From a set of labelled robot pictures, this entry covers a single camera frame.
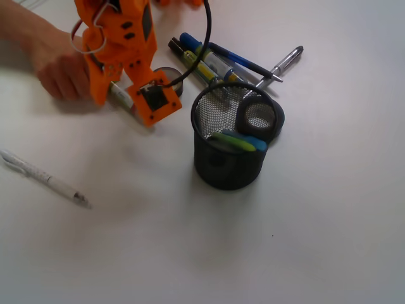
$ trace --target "human arm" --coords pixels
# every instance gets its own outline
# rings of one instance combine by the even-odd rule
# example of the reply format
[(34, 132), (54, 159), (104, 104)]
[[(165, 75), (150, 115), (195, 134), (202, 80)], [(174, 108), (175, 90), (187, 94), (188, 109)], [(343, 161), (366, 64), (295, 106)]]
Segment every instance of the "human arm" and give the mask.
[[(12, 0), (0, 0), (0, 39), (21, 47), (42, 86), (54, 98), (90, 96), (86, 62), (70, 45), (68, 33)], [(78, 48), (80, 41), (75, 38)]]

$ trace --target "black cable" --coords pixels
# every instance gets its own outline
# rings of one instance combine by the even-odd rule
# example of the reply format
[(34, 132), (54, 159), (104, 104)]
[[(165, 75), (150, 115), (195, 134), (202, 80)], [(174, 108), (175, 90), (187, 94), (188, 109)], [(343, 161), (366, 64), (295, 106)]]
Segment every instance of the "black cable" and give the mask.
[(173, 86), (177, 85), (179, 82), (186, 79), (197, 68), (198, 64), (203, 59), (204, 53), (208, 49), (209, 39), (211, 38), (211, 28), (212, 28), (212, 23), (213, 23), (212, 16), (211, 16), (211, 8), (209, 7), (208, 0), (204, 0), (204, 6), (205, 6), (206, 13), (207, 13), (207, 32), (205, 35), (204, 44), (202, 45), (202, 48), (200, 50), (199, 55), (197, 56), (196, 61), (183, 75), (181, 75), (179, 78), (176, 78), (169, 84), (162, 85), (163, 87), (173, 87)]

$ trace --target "orange robot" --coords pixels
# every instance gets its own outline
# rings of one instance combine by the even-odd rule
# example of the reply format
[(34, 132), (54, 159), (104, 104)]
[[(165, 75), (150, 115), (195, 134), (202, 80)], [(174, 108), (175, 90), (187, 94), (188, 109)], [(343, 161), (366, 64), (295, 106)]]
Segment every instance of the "orange robot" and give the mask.
[[(170, 0), (160, 0), (162, 5)], [(203, 0), (193, 0), (200, 5)], [(181, 109), (175, 91), (168, 87), (163, 71), (153, 72), (157, 50), (149, 0), (75, 0), (81, 20), (83, 50), (90, 73), (90, 93), (98, 105), (106, 102), (109, 85), (121, 79), (122, 71), (133, 85), (127, 89), (139, 115), (150, 126)]]

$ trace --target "white wire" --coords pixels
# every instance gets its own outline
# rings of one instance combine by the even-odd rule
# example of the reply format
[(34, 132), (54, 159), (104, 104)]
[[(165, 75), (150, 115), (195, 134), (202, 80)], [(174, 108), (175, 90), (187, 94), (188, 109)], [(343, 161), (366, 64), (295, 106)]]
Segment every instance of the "white wire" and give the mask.
[[(100, 31), (103, 31), (103, 27), (100, 26), (100, 25), (97, 25), (97, 22), (99, 21), (101, 15), (104, 13), (104, 11), (106, 10), (106, 8), (107, 8), (108, 6), (111, 6), (111, 7), (113, 7), (116, 11), (118, 11), (118, 8), (117, 8), (116, 6), (112, 5), (109, 1), (106, 1), (106, 3), (105, 3), (104, 6), (100, 9), (100, 12), (97, 14), (97, 16), (95, 17), (95, 19), (94, 19), (94, 21), (93, 21), (93, 25), (94, 25), (95, 27), (99, 28)], [(103, 44), (101, 44), (101, 46), (100, 46), (98, 49), (94, 49), (94, 50), (92, 50), (92, 51), (83, 51), (83, 50), (78, 49), (78, 48), (76, 47), (76, 45), (73, 43), (73, 38), (74, 38), (74, 37), (72, 37), (72, 33), (71, 33), (71, 35), (70, 35), (70, 44), (73, 46), (73, 48), (74, 48), (76, 51), (78, 51), (79, 53), (82, 53), (82, 54), (95, 54), (95, 53), (98, 53), (98, 52), (100, 52), (102, 49), (104, 49), (105, 46), (106, 46), (106, 44), (107, 44), (107, 38), (105, 38), (105, 36), (103, 35), (103, 39), (104, 39), (104, 40), (103, 40)]]

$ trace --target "pen tip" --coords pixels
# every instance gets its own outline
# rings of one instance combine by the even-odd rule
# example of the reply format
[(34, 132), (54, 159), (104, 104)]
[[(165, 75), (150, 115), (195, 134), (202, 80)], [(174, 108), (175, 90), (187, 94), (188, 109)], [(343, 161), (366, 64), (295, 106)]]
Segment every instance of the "pen tip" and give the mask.
[(273, 74), (273, 76), (271, 76), (271, 79), (273, 79), (274, 81), (277, 81), (277, 82), (283, 82), (284, 81), (279, 76), (276, 76), (274, 74)]

